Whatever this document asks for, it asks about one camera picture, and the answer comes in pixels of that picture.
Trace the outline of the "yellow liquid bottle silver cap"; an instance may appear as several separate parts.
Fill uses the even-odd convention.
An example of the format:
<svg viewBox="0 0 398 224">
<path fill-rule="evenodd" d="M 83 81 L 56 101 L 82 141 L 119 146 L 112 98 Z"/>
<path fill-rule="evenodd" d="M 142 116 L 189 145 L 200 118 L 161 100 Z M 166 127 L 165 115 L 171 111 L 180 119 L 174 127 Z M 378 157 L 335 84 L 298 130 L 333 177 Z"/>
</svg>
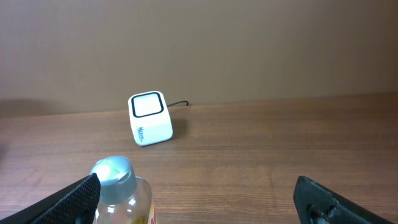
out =
<svg viewBox="0 0 398 224">
<path fill-rule="evenodd" d="M 100 184 L 97 224 L 159 224 L 150 184 L 135 174 L 124 156 L 99 160 L 91 170 Z"/>
</svg>

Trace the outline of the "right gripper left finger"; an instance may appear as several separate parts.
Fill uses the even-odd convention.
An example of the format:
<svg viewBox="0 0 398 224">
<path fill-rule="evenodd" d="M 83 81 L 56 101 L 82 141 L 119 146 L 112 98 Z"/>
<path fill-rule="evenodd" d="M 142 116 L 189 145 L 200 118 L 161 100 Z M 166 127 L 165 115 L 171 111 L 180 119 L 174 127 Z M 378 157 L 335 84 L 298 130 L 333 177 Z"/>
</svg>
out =
<svg viewBox="0 0 398 224">
<path fill-rule="evenodd" d="M 88 175 L 1 220 L 1 224 L 92 224 L 100 200 L 97 175 Z"/>
</svg>

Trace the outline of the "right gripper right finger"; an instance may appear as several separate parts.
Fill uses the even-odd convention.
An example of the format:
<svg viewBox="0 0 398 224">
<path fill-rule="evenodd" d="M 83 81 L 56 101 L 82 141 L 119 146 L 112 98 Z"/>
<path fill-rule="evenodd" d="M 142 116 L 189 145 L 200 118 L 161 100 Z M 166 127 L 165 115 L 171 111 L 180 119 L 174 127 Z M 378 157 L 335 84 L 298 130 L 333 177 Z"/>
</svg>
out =
<svg viewBox="0 0 398 224">
<path fill-rule="evenodd" d="M 298 177 L 293 199 L 301 223 L 392 224 L 306 176 Z"/>
</svg>

